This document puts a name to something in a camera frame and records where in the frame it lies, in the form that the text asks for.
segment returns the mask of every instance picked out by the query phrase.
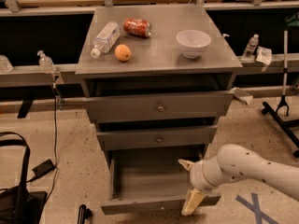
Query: cable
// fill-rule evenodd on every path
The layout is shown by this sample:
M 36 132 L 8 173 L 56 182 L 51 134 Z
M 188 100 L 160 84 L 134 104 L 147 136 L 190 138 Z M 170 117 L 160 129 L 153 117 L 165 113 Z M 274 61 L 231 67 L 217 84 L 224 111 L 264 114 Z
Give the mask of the cable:
M 47 203 L 50 195 L 53 193 L 53 190 L 55 188 L 55 184 L 56 184 L 56 177 L 57 177 L 57 173 L 59 171 L 58 169 L 58 159 L 57 159 L 57 116 L 56 116 L 56 109 L 57 109 L 57 100 L 56 100 L 56 96 L 54 95 L 54 156 L 55 156 L 55 170 L 56 173 L 54 175 L 53 178 L 53 182 L 52 182 L 52 188 L 50 190 L 50 193 L 45 201 L 45 204 Z
M 36 181 L 38 179 L 37 176 L 34 176 L 33 178 L 29 179 L 28 181 L 26 181 L 26 183 L 31 183 L 33 181 Z

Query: plastic water bottle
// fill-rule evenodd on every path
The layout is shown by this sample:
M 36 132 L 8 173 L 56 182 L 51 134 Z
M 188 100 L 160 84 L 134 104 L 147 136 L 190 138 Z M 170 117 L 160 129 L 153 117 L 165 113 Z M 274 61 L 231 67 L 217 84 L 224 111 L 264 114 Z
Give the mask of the plastic water bottle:
M 0 55 L 0 71 L 1 72 L 9 72 L 13 70 L 13 66 L 11 65 L 8 57 L 4 55 Z
M 93 40 L 94 48 L 91 51 L 91 55 L 97 58 L 102 52 L 109 53 L 120 35 L 120 26 L 116 22 L 110 21 Z
M 246 48 L 245 48 L 244 53 L 242 55 L 242 60 L 249 59 L 252 56 L 254 50 L 256 50 L 258 44 L 259 44 L 259 36 L 257 34 L 255 34 L 249 40 L 249 43 L 246 45 Z
M 46 74 L 54 73 L 56 71 L 52 59 L 49 56 L 46 56 L 43 50 L 40 50 L 37 53 L 37 56 L 40 56 L 39 65 Z

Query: white bowl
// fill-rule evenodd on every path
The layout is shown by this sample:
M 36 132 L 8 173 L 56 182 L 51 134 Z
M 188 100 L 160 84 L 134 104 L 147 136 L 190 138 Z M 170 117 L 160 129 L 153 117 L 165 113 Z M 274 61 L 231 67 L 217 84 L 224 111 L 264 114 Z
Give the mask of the white bowl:
M 202 31 L 184 30 L 177 34 L 177 42 L 181 53 L 190 59 L 199 57 L 211 41 L 211 37 Z

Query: drawer front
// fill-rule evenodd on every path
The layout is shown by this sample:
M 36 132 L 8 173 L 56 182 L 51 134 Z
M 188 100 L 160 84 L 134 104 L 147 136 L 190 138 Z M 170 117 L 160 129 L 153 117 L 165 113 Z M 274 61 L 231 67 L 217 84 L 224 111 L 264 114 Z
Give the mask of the drawer front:
M 210 144 L 217 126 L 157 129 L 146 131 L 99 132 L 103 150 L 143 147 L 170 147 L 190 144 Z
M 230 91 L 86 98 L 90 120 L 122 122 L 224 116 Z
M 135 200 L 111 200 L 101 203 L 105 215 L 136 213 L 142 211 L 181 210 L 186 195 L 162 198 L 148 198 Z M 199 204 L 199 207 L 216 205 L 221 198 L 220 194 L 209 193 Z

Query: concrete floor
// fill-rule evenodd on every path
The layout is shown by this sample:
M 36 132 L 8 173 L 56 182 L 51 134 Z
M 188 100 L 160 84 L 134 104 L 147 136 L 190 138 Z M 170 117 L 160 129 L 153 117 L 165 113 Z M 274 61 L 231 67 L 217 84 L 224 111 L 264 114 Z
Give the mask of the concrete floor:
M 279 100 L 277 97 L 257 97 L 250 105 L 233 100 L 228 114 L 219 121 L 219 129 L 205 158 L 213 157 L 221 146 L 234 143 L 252 149 L 270 161 L 298 166 L 298 160 L 292 156 L 294 144 L 270 115 L 261 113 L 263 101 L 276 108 Z M 291 107 L 289 119 L 299 119 L 299 97 L 288 97 L 287 102 Z M 31 148 L 29 179 L 34 176 L 32 168 L 48 158 L 55 160 L 53 101 L 35 101 L 25 119 L 17 119 L 19 107 L 19 103 L 0 104 L 0 132 L 20 133 L 27 140 Z M 80 100 L 68 100 L 64 110 L 57 111 L 57 126 L 59 173 L 41 224 L 77 223 L 81 204 L 86 204 L 93 211 L 93 217 L 86 221 L 93 224 L 262 223 L 256 220 L 254 212 L 236 200 L 239 196 L 253 203 L 252 193 L 257 194 L 261 211 L 276 221 L 263 220 L 263 223 L 298 223 L 299 202 L 255 180 L 220 186 L 215 190 L 221 193 L 218 204 L 200 208 L 190 217 L 183 217 L 180 210 L 105 216 L 100 204 L 108 198 L 109 170 L 95 129 Z M 18 184 L 18 155 L 21 157 L 21 152 L 15 147 L 4 148 L 0 152 L 0 188 Z M 54 173 L 48 174 L 28 184 L 28 189 L 49 193 L 53 177 Z

